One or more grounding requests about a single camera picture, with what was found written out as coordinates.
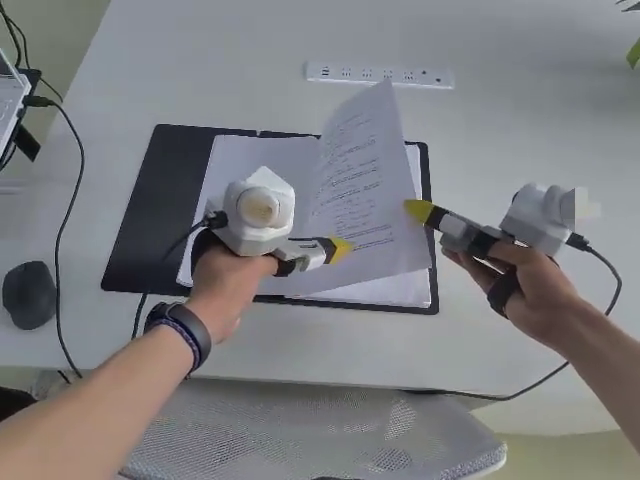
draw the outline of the table surface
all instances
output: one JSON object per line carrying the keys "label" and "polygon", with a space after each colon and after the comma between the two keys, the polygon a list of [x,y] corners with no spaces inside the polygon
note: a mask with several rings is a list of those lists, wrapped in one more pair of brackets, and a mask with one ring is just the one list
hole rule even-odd
{"label": "table surface", "polygon": [[[619,267],[626,295],[616,320],[640,333],[632,293],[640,286],[638,260],[629,255],[640,225],[629,198],[640,178],[640,108],[628,100],[638,97],[637,82],[623,67],[591,68],[584,32],[556,44],[551,39],[564,27],[552,24],[548,42],[533,42],[535,6],[507,19],[501,9],[432,3],[112,0],[65,100],[87,151],[61,249],[63,331],[81,368],[100,364],[131,332],[139,296],[104,292],[100,280],[154,126],[319,132],[360,87],[304,81],[307,60],[450,68],[454,91],[397,91],[407,140],[429,144],[435,201],[496,224],[528,181],[588,186],[604,217],[581,232]],[[502,27],[481,28],[488,21]],[[598,41],[596,54],[607,58],[626,46],[624,36]],[[58,118],[29,188],[1,199],[0,274],[33,259],[52,266],[78,165]],[[606,305],[613,281],[598,262],[574,252],[559,261],[587,298]],[[500,394],[560,363],[493,314],[439,253],[438,273],[436,316],[254,304],[198,373]],[[169,299],[151,297],[147,305],[160,300]],[[0,364],[64,367],[54,322],[21,332],[3,310]],[[567,371],[537,395],[591,394]]]}

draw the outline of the floor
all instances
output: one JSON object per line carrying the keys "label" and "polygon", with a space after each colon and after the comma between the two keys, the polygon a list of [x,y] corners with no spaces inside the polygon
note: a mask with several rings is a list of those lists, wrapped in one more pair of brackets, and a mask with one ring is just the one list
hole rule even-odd
{"label": "floor", "polygon": [[[64,94],[109,0],[56,0],[55,9],[51,8],[50,0],[5,0],[3,3],[29,39],[32,65],[43,70],[45,78]],[[46,16],[34,14],[35,9],[44,10],[45,5]],[[13,58],[10,39],[4,28],[0,30],[0,47]],[[46,87],[41,87],[38,93],[50,95]],[[27,126],[38,139],[46,138],[53,114],[53,111],[35,111],[28,115]],[[3,175],[26,176],[29,170],[26,158],[16,155]],[[37,371],[33,369],[0,368],[0,385],[25,388],[35,374]],[[517,423],[517,418],[510,417],[508,409],[505,411],[501,406],[481,409],[478,413],[479,418],[498,431],[509,431],[509,426]],[[636,478],[640,470],[640,461],[619,432],[555,439],[513,435],[503,438],[510,447],[509,462],[491,478],[595,479],[606,475],[627,479]]]}

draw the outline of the computer mouse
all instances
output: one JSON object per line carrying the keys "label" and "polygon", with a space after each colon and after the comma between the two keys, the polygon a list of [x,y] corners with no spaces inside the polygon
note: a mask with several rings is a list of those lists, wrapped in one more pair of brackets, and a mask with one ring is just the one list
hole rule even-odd
{"label": "computer mouse", "polygon": [[51,320],[56,311],[56,286],[45,263],[23,263],[7,273],[2,304],[22,330],[34,330]]}

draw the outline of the power outlet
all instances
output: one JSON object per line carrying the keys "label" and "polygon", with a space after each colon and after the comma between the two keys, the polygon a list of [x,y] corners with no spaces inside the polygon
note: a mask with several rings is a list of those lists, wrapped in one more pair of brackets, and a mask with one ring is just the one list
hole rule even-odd
{"label": "power outlet", "polygon": [[385,79],[398,87],[452,90],[453,75],[447,70],[426,67],[394,67],[308,62],[306,79],[310,82],[360,83],[372,85]]}

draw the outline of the mesh chair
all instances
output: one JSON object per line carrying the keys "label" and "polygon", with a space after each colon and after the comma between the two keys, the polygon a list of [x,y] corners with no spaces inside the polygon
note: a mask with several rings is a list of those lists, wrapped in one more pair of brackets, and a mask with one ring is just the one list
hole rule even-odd
{"label": "mesh chair", "polygon": [[456,480],[499,469],[506,452],[447,397],[190,380],[121,474],[149,480]]}

